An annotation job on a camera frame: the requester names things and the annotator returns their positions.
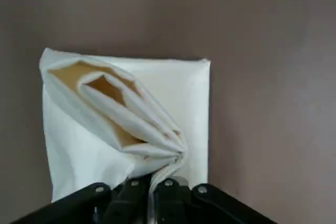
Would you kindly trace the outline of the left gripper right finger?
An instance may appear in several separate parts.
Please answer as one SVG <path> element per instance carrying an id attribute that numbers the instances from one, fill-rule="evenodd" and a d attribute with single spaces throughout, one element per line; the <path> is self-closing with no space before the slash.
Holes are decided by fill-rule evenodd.
<path id="1" fill-rule="evenodd" d="M 157 185 L 154 209 L 157 223 L 275 223 L 211 184 L 190 189 L 173 179 Z"/>

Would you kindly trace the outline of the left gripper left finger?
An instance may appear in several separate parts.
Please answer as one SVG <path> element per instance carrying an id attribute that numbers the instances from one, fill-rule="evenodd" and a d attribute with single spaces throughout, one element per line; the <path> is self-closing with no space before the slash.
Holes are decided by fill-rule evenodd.
<path id="1" fill-rule="evenodd" d="M 13 223 L 146 223 L 149 177 L 128 179 L 112 189 L 93 183 Z"/>

